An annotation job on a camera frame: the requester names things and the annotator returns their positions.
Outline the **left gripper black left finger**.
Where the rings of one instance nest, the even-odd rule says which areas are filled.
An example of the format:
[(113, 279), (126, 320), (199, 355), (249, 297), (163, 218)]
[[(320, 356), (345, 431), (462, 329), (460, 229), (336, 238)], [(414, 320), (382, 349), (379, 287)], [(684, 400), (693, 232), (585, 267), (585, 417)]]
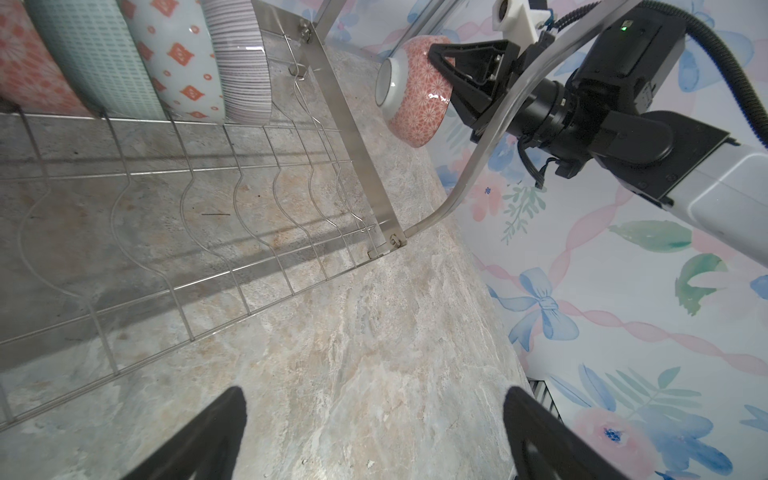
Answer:
[(230, 479), (246, 423), (244, 392), (230, 387), (125, 477)]

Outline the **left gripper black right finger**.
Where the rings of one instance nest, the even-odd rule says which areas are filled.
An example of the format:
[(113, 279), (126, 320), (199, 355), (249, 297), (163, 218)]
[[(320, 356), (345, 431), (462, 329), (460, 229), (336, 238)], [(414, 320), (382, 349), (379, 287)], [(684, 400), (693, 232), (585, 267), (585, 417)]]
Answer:
[(518, 479), (625, 477), (520, 387), (508, 390), (503, 421)]

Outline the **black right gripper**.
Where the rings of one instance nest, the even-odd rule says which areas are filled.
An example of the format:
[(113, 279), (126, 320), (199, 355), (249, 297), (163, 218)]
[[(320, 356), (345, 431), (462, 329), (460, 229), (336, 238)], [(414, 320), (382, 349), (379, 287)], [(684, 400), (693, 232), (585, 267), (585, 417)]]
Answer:
[(505, 39), (430, 46), (428, 60), (454, 88), (471, 87), (489, 97), (482, 106), (471, 102), (476, 111), (470, 136), (473, 143), (479, 142), (512, 85), (554, 40), (552, 32), (542, 32), (525, 47)]

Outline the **dark speckled bowl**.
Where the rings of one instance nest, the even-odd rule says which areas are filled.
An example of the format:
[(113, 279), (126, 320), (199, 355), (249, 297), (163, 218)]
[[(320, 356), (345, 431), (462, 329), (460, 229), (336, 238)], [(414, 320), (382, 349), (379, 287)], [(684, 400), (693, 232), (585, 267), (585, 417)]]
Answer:
[(452, 86), (428, 59), (431, 46), (449, 42), (440, 35), (413, 37), (379, 68), (376, 105), (392, 134), (413, 148), (434, 137), (450, 105)]

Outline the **stainless steel dish rack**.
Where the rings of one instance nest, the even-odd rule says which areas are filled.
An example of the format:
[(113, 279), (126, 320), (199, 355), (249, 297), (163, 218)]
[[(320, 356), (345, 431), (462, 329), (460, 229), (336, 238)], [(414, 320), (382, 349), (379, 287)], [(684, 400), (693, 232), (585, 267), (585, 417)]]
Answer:
[(265, 127), (1, 117), (1, 446), (500, 415), (521, 375), (442, 223), (382, 238), (315, 81)]

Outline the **purple glass bowl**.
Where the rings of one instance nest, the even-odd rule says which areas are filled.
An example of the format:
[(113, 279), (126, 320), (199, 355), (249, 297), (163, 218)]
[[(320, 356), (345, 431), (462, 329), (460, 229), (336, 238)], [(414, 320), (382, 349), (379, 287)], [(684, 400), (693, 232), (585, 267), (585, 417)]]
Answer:
[(227, 118), (264, 126), (272, 115), (269, 63), (253, 3), (202, 0)]

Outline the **green geometric pattern bowl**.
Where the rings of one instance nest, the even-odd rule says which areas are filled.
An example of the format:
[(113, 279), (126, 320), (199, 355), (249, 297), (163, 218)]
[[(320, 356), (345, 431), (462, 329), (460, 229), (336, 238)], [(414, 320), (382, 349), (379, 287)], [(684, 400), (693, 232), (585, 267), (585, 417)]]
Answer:
[(222, 85), (201, 3), (121, 0), (117, 5), (169, 115), (224, 123)]

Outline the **pale green celadon bowl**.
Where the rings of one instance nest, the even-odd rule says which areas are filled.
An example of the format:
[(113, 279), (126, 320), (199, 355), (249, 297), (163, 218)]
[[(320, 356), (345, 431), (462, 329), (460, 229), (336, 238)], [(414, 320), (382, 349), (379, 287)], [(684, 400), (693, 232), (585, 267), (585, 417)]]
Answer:
[(24, 7), (87, 106), (111, 117), (166, 118), (117, 2), (40, 0)]

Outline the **dark patterned bowl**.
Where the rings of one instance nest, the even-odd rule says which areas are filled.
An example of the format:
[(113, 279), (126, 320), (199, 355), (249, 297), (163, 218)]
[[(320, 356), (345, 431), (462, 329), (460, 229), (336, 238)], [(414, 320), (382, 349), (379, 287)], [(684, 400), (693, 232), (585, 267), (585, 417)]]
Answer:
[(32, 113), (90, 114), (20, 1), (1, 3), (1, 97)]

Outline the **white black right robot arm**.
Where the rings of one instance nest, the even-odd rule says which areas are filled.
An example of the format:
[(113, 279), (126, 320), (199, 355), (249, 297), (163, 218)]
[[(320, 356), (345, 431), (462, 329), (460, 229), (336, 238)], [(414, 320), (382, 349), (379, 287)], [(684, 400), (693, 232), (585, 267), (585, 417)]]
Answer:
[(758, 263), (767, 260), (767, 152), (651, 103), (687, 39), (714, 63), (760, 140), (767, 114), (742, 67), (700, 19), (656, 1), (601, 1), (561, 19), (495, 4), (502, 38), (442, 41), (430, 64), (452, 89), (474, 152), (426, 229), (466, 197), (504, 135), (547, 152), (570, 179), (597, 161), (625, 188)]

